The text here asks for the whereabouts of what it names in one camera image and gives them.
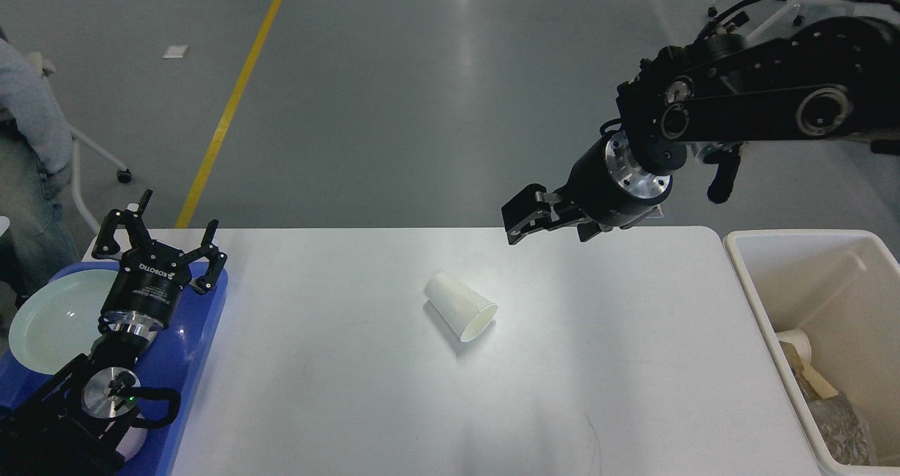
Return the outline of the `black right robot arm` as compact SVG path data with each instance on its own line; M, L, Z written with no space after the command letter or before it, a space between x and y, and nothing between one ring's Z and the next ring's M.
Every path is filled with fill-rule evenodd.
M502 206L509 245L574 226L581 242L659 212L688 153L716 165L714 204L733 192L746 143L838 140L898 155L898 25L829 17L750 46L742 0L716 13L687 46L640 60L617 86L618 115L571 168L566 184L528 184ZM898 0L826 0L898 11Z

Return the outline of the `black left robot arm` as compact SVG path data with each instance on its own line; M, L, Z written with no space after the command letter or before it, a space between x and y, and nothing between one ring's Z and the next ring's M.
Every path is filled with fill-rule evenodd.
M100 308L89 354L78 354L2 418L4 475L115 475L125 466L118 446L128 431L168 427L182 394L151 387L139 358L167 330L186 290L214 290L228 256L209 220L197 248L184 251L152 238L143 220L153 192L133 209L113 209L91 255L117 262Z

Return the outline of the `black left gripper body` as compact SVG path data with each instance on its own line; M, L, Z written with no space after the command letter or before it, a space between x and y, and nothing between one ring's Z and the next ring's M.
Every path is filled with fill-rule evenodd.
M119 271L101 307L101 332L169 328L192 274L183 255L115 255Z

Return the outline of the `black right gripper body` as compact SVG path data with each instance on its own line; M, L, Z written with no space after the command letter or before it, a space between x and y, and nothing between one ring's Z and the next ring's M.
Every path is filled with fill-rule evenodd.
M661 210L672 184L671 175L637 162L627 134L608 133L576 161L560 190L589 219L617 219L630 229Z

